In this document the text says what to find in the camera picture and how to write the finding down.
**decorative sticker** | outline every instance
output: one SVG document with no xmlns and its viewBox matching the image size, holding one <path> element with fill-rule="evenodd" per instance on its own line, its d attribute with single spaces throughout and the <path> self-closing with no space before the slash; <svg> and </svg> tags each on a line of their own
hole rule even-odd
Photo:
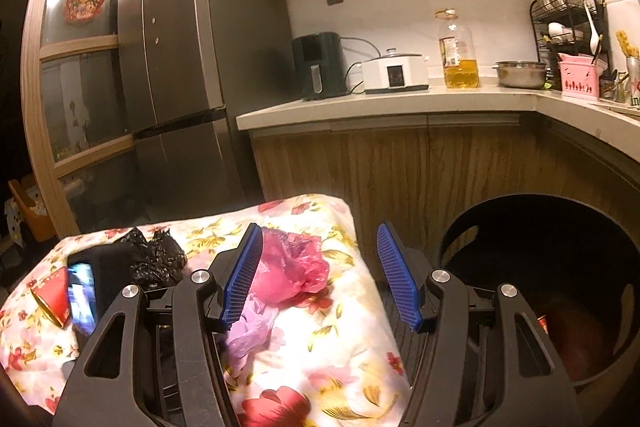
<svg viewBox="0 0 640 427">
<path fill-rule="evenodd" d="M 91 21 L 102 11 L 104 0 L 66 0 L 64 6 L 67 23 Z"/>
</svg>

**refrigerator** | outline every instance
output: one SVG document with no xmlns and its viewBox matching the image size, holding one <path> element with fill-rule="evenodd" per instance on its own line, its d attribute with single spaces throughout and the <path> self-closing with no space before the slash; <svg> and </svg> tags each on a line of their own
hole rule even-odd
<svg viewBox="0 0 640 427">
<path fill-rule="evenodd" d="M 299 98 L 286 0 L 118 0 L 129 131 L 155 222 L 263 201 L 236 117 Z"/>
</svg>

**purple plastic bag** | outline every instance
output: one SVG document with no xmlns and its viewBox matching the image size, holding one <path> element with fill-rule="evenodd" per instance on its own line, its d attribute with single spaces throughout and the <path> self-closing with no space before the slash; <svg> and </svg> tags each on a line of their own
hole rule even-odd
<svg viewBox="0 0 640 427">
<path fill-rule="evenodd" d="M 326 286 L 329 263 L 322 257 L 317 235 L 262 229 L 262 257 L 250 293 L 277 305 L 298 293 L 318 293 Z"/>
<path fill-rule="evenodd" d="M 267 341 L 277 316 L 277 308 L 265 305 L 251 294 L 246 298 L 240 320 L 233 323 L 226 337 L 233 377 L 244 367 L 251 350 Z"/>
</svg>

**glass door panel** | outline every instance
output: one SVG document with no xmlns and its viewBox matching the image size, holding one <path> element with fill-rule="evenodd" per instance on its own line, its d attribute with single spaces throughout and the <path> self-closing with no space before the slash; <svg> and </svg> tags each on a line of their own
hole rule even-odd
<svg viewBox="0 0 640 427">
<path fill-rule="evenodd" d="M 115 35 L 118 0 L 46 0 L 42 45 Z"/>
<path fill-rule="evenodd" d="M 41 81 L 54 161 L 127 134 L 117 50 L 43 62 Z"/>
<path fill-rule="evenodd" d="M 150 223 L 132 150 L 72 172 L 60 183 L 81 233 Z"/>
</svg>

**pink plastic bag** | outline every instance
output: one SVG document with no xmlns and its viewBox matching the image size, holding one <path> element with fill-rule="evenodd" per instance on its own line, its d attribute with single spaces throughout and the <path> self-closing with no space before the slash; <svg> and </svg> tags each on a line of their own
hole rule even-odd
<svg viewBox="0 0 640 427">
<path fill-rule="evenodd" d="M 329 276 L 321 246 L 318 236 L 263 228 L 262 257 L 249 293 L 277 305 L 300 292 L 319 292 Z"/>
</svg>

